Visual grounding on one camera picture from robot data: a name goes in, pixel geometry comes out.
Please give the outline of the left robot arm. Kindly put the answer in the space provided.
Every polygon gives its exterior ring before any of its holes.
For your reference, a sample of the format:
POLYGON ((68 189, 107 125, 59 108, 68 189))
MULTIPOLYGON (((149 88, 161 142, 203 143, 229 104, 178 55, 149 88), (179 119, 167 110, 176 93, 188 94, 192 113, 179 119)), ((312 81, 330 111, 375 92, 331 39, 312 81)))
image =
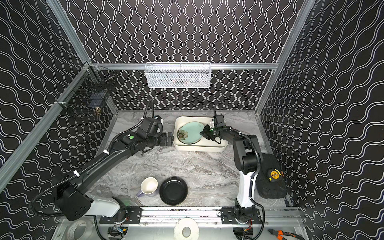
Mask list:
POLYGON ((125 204, 115 197, 93 197, 87 193, 90 187, 123 160, 138 152, 146 153, 154 147, 170 147, 174 139, 171 132, 148 136, 146 139, 133 132, 123 134, 84 167, 38 193, 32 198, 28 209, 31 214, 43 218, 64 216, 74 221, 83 216, 104 216, 115 223, 122 223, 127 218, 125 204), (60 212, 47 214, 36 210, 35 202, 47 192, 53 192, 54 203, 60 212))

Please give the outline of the black plate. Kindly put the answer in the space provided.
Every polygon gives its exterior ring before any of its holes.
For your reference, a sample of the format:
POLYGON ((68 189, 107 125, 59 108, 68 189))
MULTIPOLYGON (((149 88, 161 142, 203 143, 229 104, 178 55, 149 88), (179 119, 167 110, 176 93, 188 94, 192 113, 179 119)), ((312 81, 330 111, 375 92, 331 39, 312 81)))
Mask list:
POLYGON ((187 183, 180 177, 170 177, 160 186, 160 198, 169 206, 177 206, 183 203, 189 193, 187 183))

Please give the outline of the mint green flower plate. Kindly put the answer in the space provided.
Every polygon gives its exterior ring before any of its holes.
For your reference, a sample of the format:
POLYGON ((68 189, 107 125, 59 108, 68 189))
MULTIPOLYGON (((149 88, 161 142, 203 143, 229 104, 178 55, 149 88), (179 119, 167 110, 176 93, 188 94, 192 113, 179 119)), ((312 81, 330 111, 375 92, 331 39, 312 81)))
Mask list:
POLYGON ((177 131, 177 137, 179 141, 186 145, 193 145, 198 143, 202 139, 201 132, 205 128, 205 124, 200 122, 190 122, 183 125, 177 131))

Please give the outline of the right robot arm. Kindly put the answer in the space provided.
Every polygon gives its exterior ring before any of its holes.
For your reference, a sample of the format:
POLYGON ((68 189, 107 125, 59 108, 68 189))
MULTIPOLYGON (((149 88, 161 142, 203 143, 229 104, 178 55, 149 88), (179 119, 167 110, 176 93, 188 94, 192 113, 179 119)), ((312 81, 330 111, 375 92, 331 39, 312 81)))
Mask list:
POLYGON ((234 206, 235 218, 239 223, 265 223, 265 209, 254 198, 254 182, 261 170, 262 156, 256 136, 246 135, 230 126, 211 128, 206 125, 200 132, 204 138, 216 141, 217 138, 233 145, 234 162, 239 171, 239 192, 234 206))

